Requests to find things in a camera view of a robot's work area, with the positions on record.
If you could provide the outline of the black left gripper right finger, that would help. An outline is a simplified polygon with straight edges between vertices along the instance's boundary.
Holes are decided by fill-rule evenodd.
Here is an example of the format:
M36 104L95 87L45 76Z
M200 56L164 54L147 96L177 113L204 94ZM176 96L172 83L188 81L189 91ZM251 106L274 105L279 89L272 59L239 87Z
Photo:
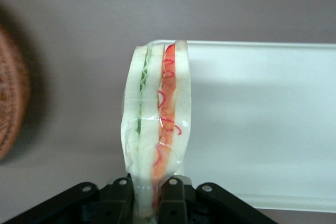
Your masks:
M161 187L158 223L188 223L184 193L184 184L180 179L173 177L164 183Z

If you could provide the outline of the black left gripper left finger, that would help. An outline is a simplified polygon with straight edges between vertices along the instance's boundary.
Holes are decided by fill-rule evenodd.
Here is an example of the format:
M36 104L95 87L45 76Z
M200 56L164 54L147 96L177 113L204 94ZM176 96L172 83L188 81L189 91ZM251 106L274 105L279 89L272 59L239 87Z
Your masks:
M106 185L104 217L107 223L132 223L134 191L130 176L117 178Z

